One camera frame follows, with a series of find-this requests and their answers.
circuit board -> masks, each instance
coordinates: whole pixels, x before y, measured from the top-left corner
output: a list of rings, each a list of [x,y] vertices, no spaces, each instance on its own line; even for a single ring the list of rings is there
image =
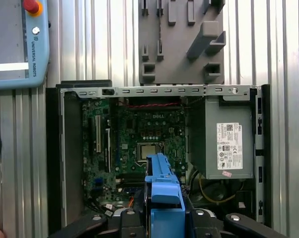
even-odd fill
[[[147,155],[165,154],[175,174],[186,172],[185,112],[183,109],[162,111],[119,107],[119,153],[115,160],[117,174],[141,173],[146,170]]]
[[[83,102],[83,188],[99,202],[129,201],[144,187],[146,157],[165,154],[181,183],[186,174],[185,111],[110,106],[109,99]]]

barcode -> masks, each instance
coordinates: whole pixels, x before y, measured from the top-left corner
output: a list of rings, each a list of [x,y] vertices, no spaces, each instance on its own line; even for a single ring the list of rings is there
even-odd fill
[[[227,131],[233,131],[233,125],[227,125]]]

blue plastic part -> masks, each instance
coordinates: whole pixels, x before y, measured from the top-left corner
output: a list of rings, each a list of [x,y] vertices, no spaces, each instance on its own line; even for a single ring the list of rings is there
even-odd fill
[[[29,77],[0,80],[0,90],[38,87],[44,81],[50,55],[49,21],[47,0],[40,0],[40,2],[43,5],[40,16],[33,17],[25,12]],[[34,27],[39,27],[38,35],[32,33]]]
[[[152,208],[150,210],[151,238],[185,237],[185,204],[179,181],[170,169],[167,157],[162,153],[148,156],[152,175],[145,177],[151,183],[151,202],[178,204],[179,208]]]

chip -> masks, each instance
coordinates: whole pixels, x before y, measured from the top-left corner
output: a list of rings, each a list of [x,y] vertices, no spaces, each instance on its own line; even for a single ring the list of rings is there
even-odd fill
[[[156,154],[156,146],[155,145],[144,145],[141,146],[141,159],[146,160],[148,155]]]

corrugated metal wall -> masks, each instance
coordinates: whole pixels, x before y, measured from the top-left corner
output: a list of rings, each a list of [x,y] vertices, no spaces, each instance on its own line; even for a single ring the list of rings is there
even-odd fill
[[[270,83],[274,228],[299,238],[299,0],[227,0],[226,84]],[[48,86],[137,85],[138,0],[49,0]],[[47,234],[44,89],[0,93],[0,224]]]

